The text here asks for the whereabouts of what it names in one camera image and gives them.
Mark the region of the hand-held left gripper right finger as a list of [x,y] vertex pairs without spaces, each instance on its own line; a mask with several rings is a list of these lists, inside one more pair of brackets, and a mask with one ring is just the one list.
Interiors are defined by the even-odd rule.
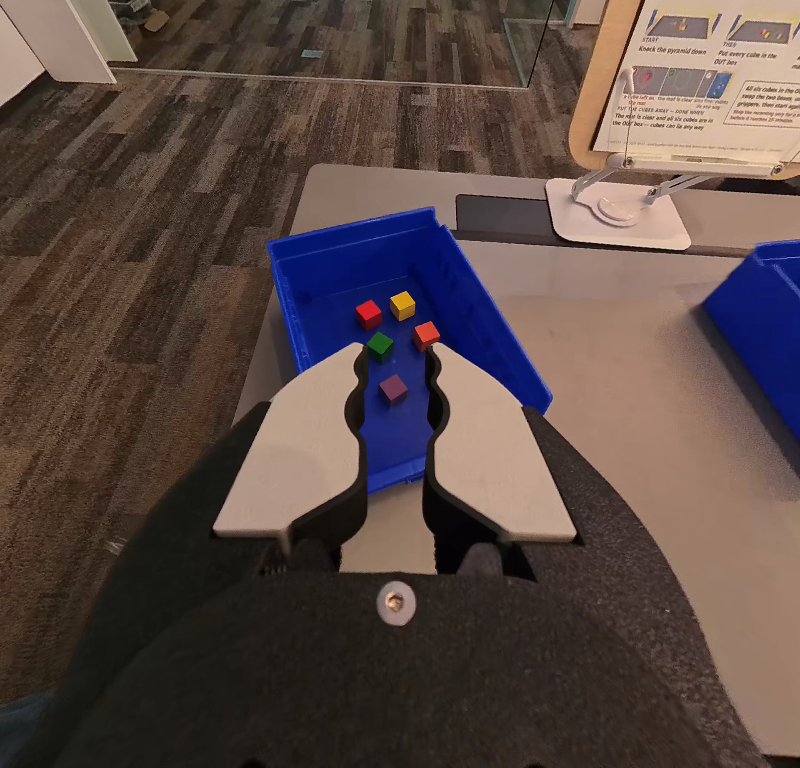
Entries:
[[449,346],[425,352],[425,491],[502,543],[572,543],[577,530],[523,404]]

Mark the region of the blue plastic bin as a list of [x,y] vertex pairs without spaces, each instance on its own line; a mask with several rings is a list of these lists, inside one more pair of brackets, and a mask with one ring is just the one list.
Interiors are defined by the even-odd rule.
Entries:
[[[432,429],[427,420],[425,354],[416,325],[432,321],[442,343],[485,370],[524,405],[545,413],[553,395],[505,321],[460,245],[434,208],[292,235],[266,244],[275,292],[298,373],[380,331],[395,341],[391,359],[370,359],[364,395],[367,490],[376,493],[424,474]],[[398,322],[390,297],[407,291],[415,316]],[[355,307],[373,300],[382,324],[365,331]],[[405,402],[387,407],[380,382],[397,374]]]
[[799,241],[760,243],[702,304],[799,438]]

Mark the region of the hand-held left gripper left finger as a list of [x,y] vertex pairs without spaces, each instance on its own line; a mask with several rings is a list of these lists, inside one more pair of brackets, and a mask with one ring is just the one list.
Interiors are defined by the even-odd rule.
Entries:
[[302,540],[338,550],[367,514],[365,345],[352,343],[299,373],[265,417],[213,524],[219,538]]

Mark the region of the person's leg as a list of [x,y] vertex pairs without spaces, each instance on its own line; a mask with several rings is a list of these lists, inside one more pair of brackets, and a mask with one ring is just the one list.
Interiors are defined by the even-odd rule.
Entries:
[[1,767],[20,758],[53,697],[52,690],[43,690],[1,704]]

